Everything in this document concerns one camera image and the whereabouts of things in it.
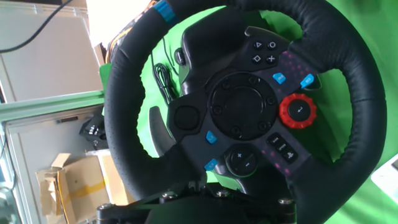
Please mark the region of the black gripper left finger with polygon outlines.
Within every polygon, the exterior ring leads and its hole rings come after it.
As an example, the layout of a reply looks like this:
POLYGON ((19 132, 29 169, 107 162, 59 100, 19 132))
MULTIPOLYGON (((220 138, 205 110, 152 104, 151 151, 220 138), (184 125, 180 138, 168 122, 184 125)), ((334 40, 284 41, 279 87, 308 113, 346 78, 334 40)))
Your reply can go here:
POLYGON ((195 182, 177 184, 173 187, 140 199, 128 205, 106 203, 96 209, 96 222, 100 224, 144 223, 150 212, 166 208, 170 202, 176 202, 195 192, 195 182))

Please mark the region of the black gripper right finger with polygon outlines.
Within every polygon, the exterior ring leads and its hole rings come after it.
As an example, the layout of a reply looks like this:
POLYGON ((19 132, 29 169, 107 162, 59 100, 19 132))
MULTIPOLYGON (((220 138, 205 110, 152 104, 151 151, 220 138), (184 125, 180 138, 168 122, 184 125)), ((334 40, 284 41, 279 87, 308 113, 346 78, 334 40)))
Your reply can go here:
POLYGON ((200 188, 198 196, 209 198, 219 205, 222 211, 232 211, 226 205, 239 208, 250 223, 296 223, 296 203, 292 198, 257 198, 223 187, 219 183, 209 183, 200 188))

